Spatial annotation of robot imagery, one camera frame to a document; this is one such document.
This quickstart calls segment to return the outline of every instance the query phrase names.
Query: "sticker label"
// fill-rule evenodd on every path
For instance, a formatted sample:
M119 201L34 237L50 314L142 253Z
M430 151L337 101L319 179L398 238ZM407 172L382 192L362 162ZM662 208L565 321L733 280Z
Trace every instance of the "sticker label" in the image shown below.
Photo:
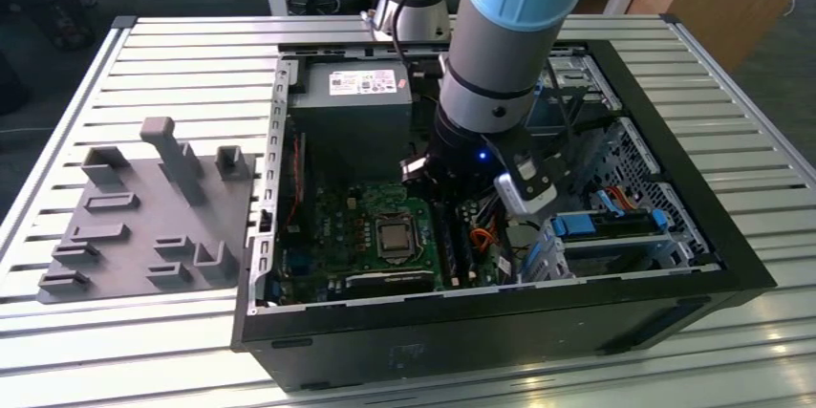
M329 75L329 95L382 95L395 93L393 71L333 72Z
M503 271L506 275L510 275L510 262L505 257L498 257L498 269Z

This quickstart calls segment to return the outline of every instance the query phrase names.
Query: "metal table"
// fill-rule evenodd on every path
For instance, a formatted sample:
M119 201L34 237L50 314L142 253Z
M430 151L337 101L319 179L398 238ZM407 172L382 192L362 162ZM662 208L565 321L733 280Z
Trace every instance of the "metal table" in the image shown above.
M37 282L85 183L77 165L87 145L115 143L127 158L155 155L135 142L138 124L170 116L195 153L213 154L230 139L261 161L275 44L369 39L354 17L142 18L106 36L0 227L0 404L687 407L813 401L813 169L682 26L655 16L573 16L562 38L611 40L777 290L643 352L293 396L247 354L227 350L234 290L39 305Z

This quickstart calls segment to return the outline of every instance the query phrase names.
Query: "robotic arm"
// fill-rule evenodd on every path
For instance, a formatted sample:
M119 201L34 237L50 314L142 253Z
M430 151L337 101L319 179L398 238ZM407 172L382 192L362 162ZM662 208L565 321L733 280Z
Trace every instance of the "robotic arm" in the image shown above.
M506 170L494 184L515 215L531 215L551 202L551 185L565 172L554 159L533 155L523 119L547 54L575 2L459 1L441 84L435 141L423 157L402 164L402 176L410 179L430 158L449 164L467 159L467 163L486 146ZM466 174L466 167L453 167L451 172Z

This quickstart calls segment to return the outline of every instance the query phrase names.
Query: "gray fixture plate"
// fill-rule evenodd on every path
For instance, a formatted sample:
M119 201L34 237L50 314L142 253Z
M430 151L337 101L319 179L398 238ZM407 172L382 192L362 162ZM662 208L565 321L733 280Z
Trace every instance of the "gray fixture plate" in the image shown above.
M70 239L77 227L93 229L102 226L123 224L129 231L121 238L93 240L90 244L99 253L97 263L78 263L63 266L53 260L46 276L58 275L65 271L78 271L89 280L85 289L57 289L55 294L39 289L37 301L41 303L61 303L70 301L97 300L125 296L138 296L154 293L211 290L234 287L237 272L221 279L207 281L201 270L193 265L193 253L161 258L153 245L157 238L189 238L191 244L202 244L211 256L218 254L218 243L225 242L226 254L234 257L235 264L243 253L247 224L249 197L251 192L251 177L254 157L243 155L247 165L247 179L221 181L215 166L215 157L198 157L202 174L198 183L206 194L207 202L191 207L187 205L175 185L166 180L159 170L158 159L130 160L130 166L115 169L123 186L118 189L106 188L103 193L93 182L85 185L78 206L67 231L62 237L62 245L75 243ZM130 192L135 195L138 206L133 209L110 209L89 212L85 208L89 198L97 198L105 193ZM185 282L157 282L146 277L150 267L179 262L189 273Z

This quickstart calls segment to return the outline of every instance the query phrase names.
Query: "red cable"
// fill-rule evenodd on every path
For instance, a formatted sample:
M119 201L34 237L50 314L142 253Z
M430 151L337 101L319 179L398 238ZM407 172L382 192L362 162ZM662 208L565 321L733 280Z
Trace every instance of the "red cable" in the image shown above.
M301 196L301 180L298 177L298 162L297 159L301 156L299 153L299 147L298 147L298 143L297 143L297 135L294 136L294 204L291 204L291 210L289 211L289 217L285 219L285 227L289 227L289 224L291 223L291 218L294 217L294 211L297 210L297 203L299 202L299 196Z

